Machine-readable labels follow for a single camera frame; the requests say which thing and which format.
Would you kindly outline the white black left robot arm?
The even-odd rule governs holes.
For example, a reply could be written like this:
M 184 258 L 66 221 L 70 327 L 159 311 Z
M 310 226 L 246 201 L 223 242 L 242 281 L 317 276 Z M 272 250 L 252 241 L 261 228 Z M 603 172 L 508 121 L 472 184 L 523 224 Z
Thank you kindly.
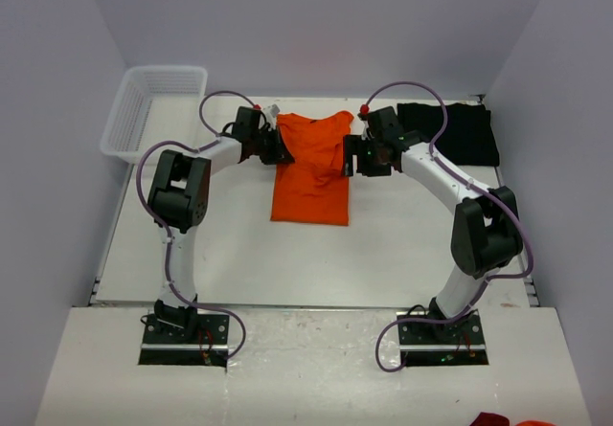
M 164 279 L 154 315 L 179 343 L 192 340 L 199 329 L 194 245 L 208 210 L 211 178 L 252 156 L 265 165 L 292 164 L 280 129 L 269 122 L 278 112 L 276 106 L 240 107 L 212 144 L 184 152 L 166 149 L 159 155 L 147 200 L 164 245 Z

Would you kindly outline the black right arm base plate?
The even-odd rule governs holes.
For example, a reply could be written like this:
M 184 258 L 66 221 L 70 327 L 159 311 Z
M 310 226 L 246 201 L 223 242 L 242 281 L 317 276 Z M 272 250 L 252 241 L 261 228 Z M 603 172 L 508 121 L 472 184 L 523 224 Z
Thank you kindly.
M 486 366 L 488 353 L 477 311 L 453 325 L 408 323 L 397 326 L 404 368 Z

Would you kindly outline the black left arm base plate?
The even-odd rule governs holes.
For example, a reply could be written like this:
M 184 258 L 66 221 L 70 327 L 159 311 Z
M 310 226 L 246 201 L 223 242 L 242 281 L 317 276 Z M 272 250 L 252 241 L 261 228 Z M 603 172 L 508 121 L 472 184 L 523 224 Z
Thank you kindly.
M 159 321 L 150 313 L 141 318 L 145 326 L 138 364 L 226 368 L 228 364 L 229 317 L 197 314 L 192 324 L 181 328 Z

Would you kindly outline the orange t shirt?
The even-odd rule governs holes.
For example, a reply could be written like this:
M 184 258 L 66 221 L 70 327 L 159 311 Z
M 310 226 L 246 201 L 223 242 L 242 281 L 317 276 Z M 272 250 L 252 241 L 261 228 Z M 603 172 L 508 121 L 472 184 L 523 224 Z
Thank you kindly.
M 292 155 L 291 164 L 278 164 L 270 219 L 347 226 L 349 178 L 343 175 L 343 140 L 351 133 L 353 114 L 339 111 L 324 119 L 295 113 L 277 117 L 277 127 Z

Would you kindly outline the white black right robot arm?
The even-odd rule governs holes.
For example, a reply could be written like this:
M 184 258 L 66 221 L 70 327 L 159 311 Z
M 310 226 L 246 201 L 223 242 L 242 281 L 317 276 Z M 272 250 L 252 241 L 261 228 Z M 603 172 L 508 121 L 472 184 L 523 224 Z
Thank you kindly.
M 359 118 L 365 123 L 362 134 L 343 139 L 342 174 L 379 177 L 396 170 L 420 183 L 453 215 L 454 268 L 426 315 L 429 335 L 447 343 L 461 332 L 460 319 L 495 273 L 523 251 L 514 193 L 506 187 L 484 188 L 418 131 L 404 131 L 392 107 L 372 110 L 364 104 Z

